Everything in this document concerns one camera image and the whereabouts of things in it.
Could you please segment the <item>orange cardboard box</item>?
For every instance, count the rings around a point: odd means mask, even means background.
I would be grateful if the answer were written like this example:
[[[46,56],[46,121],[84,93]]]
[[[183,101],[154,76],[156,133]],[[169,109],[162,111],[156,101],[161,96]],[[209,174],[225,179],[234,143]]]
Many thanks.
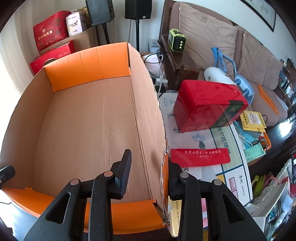
[[[87,181],[119,161],[132,166],[126,194],[112,202],[117,235],[163,228],[168,156],[163,116],[140,53],[123,42],[58,59],[32,79],[11,115],[1,166],[12,203],[38,217],[72,179]]]

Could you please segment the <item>flat red pouch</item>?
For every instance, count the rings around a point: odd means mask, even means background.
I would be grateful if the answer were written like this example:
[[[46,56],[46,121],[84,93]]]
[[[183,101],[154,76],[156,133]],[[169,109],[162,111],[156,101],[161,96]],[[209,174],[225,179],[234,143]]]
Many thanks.
[[[170,159],[181,168],[204,167],[230,163],[227,148],[217,149],[171,149]]]

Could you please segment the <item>large white printed box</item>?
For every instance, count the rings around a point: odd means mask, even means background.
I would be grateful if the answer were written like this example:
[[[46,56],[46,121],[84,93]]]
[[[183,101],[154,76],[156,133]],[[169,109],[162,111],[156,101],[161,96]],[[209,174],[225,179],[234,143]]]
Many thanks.
[[[228,164],[185,167],[184,170],[197,179],[211,182],[221,179],[242,205],[253,199],[250,174],[241,141],[234,125],[222,128],[179,133],[173,114],[177,93],[164,93],[159,97],[169,150],[226,148],[230,156]]]

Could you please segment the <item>yellow booklet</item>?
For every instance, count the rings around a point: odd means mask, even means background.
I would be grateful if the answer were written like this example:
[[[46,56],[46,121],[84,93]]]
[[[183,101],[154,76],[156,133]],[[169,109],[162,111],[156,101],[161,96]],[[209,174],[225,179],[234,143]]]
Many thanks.
[[[261,113],[256,111],[243,111],[240,115],[242,128],[245,131],[266,132],[266,124]]]

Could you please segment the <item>red tea tin box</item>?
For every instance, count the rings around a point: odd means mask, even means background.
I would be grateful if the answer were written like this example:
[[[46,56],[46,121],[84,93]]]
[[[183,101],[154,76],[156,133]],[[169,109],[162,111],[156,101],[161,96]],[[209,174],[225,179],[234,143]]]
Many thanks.
[[[248,102],[236,85],[184,80],[173,107],[179,132],[193,132],[231,125]]]

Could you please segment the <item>red chocolate gift box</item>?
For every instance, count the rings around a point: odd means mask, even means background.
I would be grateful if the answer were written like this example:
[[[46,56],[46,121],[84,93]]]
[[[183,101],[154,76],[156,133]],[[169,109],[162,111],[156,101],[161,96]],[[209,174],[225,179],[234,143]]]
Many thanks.
[[[59,47],[47,51],[45,54],[37,57],[34,61],[30,63],[30,67],[34,74],[37,74],[45,65],[70,55],[75,52],[75,47],[73,41],[69,41]]]

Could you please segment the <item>white massager device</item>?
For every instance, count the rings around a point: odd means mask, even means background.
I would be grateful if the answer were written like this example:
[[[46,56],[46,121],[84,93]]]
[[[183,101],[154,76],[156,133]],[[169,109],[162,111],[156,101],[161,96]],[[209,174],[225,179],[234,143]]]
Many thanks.
[[[204,71],[206,81],[236,85],[234,81],[221,69],[217,67],[209,67]]]

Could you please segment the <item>tall red gift bag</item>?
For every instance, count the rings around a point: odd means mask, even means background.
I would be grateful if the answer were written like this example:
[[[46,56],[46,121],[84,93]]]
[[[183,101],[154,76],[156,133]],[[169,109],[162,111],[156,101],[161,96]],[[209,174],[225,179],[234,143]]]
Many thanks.
[[[66,17],[70,11],[59,11],[33,27],[34,38],[39,52],[69,37]]]

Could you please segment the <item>brown cardboard box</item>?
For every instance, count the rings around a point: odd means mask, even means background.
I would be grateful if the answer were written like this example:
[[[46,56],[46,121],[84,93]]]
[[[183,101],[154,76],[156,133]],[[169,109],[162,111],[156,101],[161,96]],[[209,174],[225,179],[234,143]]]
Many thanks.
[[[84,32],[76,34],[72,37],[63,39],[39,52],[40,55],[45,54],[59,46],[66,44],[67,42],[73,42],[75,51],[81,51],[84,49],[92,48],[98,46],[97,32],[95,27],[88,28]]]

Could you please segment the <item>white tissue pack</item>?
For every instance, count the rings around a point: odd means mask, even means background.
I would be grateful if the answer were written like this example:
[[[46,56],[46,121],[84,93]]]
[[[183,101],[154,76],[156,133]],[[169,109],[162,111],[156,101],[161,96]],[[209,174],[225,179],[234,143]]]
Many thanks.
[[[87,29],[85,13],[73,11],[66,17],[66,25],[70,37],[84,32]]]

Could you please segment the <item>brown sofa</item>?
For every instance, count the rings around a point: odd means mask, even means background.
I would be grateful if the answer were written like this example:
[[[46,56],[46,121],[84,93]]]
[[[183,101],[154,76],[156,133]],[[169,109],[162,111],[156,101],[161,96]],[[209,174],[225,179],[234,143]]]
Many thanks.
[[[168,43],[170,29],[186,37],[183,52],[174,52]],[[202,6],[182,1],[165,1],[159,41],[167,51],[164,59],[169,88],[178,90],[185,79],[204,80],[206,68],[214,66],[212,47],[234,60],[238,74],[254,90],[250,106],[267,116],[274,126],[287,118],[287,106],[277,95],[282,63],[253,35],[226,17]],[[233,66],[226,61],[227,75],[233,79]]]

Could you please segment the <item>left black speaker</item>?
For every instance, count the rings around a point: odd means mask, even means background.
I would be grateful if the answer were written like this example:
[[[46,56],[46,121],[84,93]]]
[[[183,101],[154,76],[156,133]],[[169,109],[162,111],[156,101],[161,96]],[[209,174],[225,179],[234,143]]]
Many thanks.
[[[102,25],[111,22],[115,18],[112,0],[87,0],[91,25]]]

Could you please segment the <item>black speaker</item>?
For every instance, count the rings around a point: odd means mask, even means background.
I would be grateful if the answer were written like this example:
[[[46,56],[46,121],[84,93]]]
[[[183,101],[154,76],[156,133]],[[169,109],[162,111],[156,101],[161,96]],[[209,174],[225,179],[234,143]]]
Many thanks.
[[[102,25],[111,22],[115,18],[112,0],[87,0],[91,25]]]
[[[125,18],[130,20],[150,19],[152,0],[125,0]]]

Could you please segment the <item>right black speaker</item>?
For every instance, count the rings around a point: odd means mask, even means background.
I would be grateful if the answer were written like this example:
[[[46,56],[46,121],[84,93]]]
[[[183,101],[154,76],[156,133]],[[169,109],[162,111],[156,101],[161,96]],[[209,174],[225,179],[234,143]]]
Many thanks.
[[[130,20],[150,19],[152,0],[125,0],[125,18]]]

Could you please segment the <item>framed wall painting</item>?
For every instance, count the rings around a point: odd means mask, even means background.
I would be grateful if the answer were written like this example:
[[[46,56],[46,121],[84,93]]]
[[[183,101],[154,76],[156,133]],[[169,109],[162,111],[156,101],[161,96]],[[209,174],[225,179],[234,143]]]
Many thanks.
[[[241,0],[249,8],[251,8],[274,32],[276,22],[276,11],[265,0]]]

